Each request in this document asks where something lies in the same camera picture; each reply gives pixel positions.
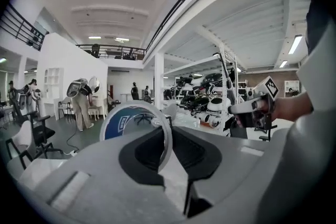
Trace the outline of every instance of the cable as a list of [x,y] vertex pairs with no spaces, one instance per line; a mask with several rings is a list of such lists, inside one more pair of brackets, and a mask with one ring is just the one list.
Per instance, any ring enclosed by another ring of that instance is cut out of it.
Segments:
[[71,146],[71,147],[73,147],[73,148],[76,148],[76,150],[75,150],[74,152],[77,152],[77,151],[79,151],[79,148],[76,147],[76,146],[70,145],[70,144],[68,143],[68,141],[69,141],[71,138],[73,138],[74,135],[77,133],[76,121],[75,121],[75,128],[76,128],[76,130],[75,130],[75,132],[73,133],[73,135],[67,139],[67,145],[68,145],[68,146]]

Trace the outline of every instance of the chair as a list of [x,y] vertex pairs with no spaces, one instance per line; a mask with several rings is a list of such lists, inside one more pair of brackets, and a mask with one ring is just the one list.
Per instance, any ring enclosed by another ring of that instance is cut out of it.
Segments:
[[33,117],[36,115],[36,113],[37,112],[34,111],[27,114],[30,115],[30,125],[33,131],[34,141],[38,149],[36,157],[40,156],[41,154],[44,154],[45,158],[47,159],[48,158],[47,152],[59,152],[63,154],[62,150],[54,148],[52,143],[48,143],[47,141],[50,137],[52,137],[55,134],[54,130],[46,127],[46,120],[50,118],[50,115],[42,118],[37,118],[37,122],[40,122],[41,125],[34,127]]
[[[18,154],[14,158],[10,153],[10,144]],[[17,182],[31,190],[34,190],[44,178],[66,161],[65,159],[35,159],[37,148],[29,121],[25,121],[20,131],[6,141],[6,147],[10,157],[7,163],[8,172]]]
[[71,108],[70,108],[70,97],[65,97],[63,101],[58,102],[58,118],[60,119],[60,110],[62,110],[63,117],[65,117],[64,110],[67,110],[67,120],[69,120],[69,115],[71,119]]

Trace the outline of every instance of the khaki pants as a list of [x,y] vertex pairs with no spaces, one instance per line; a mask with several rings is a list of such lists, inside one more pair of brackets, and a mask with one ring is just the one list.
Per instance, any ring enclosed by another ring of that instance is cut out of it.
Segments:
[[83,130],[83,119],[85,127],[88,129],[91,126],[91,121],[89,118],[87,97],[79,92],[75,97],[71,98],[71,103],[74,107],[78,129]]

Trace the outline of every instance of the pillar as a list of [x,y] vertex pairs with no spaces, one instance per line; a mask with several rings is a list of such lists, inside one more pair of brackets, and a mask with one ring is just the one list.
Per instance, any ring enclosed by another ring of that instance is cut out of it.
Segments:
[[155,89],[154,89],[154,104],[158,109],[163,108],[163,71],[164,71],[164,58],[163,53],[158,52],[155,55]]
[[25,85],[25,71],[26,71],[27,57],[21,56],[18,73],[14,74],[14,87],[21,89]]

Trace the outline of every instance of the ceiling light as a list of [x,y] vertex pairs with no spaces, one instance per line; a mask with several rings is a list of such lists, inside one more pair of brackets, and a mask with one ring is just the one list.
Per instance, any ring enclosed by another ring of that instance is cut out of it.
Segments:
[[296,50],[296,48],[299,46],[299,43],[300,43],[301,39],[302,39],[302,36],[296,36],[295,37],[293,45],[290,48],[290,51],[289,51],[288,54],[293,54],[294,53],[294,51]]
[[115,38],[116,40],[123,40],[123,41],[130,41],[128,38],[121,38],[121,37],[117,37]]
[[283,68],[285,66],[285,64],[287,64],[287,61],[283,61],[280,68]]

